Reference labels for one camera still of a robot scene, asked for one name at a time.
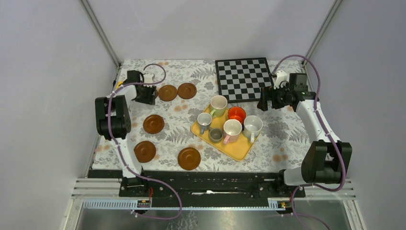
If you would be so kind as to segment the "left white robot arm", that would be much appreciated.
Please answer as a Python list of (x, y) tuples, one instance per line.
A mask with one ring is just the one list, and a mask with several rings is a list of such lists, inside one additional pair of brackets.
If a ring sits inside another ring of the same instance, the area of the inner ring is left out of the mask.
[(129, 143), (131, 118), (130, 102), (136, 99), (155, 104), (155, 83), (153, 78), (144, 77), (138, 70), (127, 72), (127, 79), (111, 94), (95, 99), (96, 129), (116, 147), (116, 155), (122, 168), (123, 180), (132, 182), (130, 191), (137, 197), (148, 192), (147, 177), (143, 176), (141, 161), (136, 157), (134, 146)]

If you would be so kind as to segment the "blue grey mug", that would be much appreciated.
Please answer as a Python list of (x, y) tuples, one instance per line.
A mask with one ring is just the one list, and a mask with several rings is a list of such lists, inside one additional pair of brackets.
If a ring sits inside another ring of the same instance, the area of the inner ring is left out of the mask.
[(200, 113), (197, 117), (200, 134), (203, 135), (205, 131), (209, 130), (212, 123), (212, 116), (209, 113)]

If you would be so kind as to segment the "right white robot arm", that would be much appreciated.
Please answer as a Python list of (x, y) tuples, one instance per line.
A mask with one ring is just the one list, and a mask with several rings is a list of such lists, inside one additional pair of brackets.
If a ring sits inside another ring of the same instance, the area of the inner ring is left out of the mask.
[(346, 177), (352, 155), (352, 147), (342, 142), (334, 134), (324, 117), (316, 92), (307, 86), (305, 73), (287, 74), (283, 70), (273, 73), (276, 82), (263, 87), (257, 107), (268, 110), (268, 102), (273, 109), (291, 106), (301, 118), (311, 141), (300, 167), (282, 171), (282, 180), (275, 183), (275, 193), (287, 197), (295, 185), (303, 184), (339, 184)]

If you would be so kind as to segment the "brown wooden coaster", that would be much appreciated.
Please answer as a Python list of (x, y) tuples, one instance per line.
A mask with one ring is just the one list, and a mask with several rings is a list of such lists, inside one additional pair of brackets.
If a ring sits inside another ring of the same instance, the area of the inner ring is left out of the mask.
[(143, 122), (143, 128), (149, 134), (159, 133), (164, 125), (164, 119), (159, 115), (150, 115)]
[(134, 153), (140, 163), (147, 163), (155, 157), (156, 147), (150, 141), (141, 141), (134, 147)]
[(178, 96), (182, 99), (191, 99), (197, 93), (197, 88), (192, 83), (183, 83), (177, 89)]
[(158, 91), (158, 97), (166, 102), (174, 100), (177, 95), (177, 88), (173, 85), (164, 85)]
[(185, 170), (196, 169), (201, 162), (199, 151), (192, 147), (182, 149), (178, 154), (178, 164)]

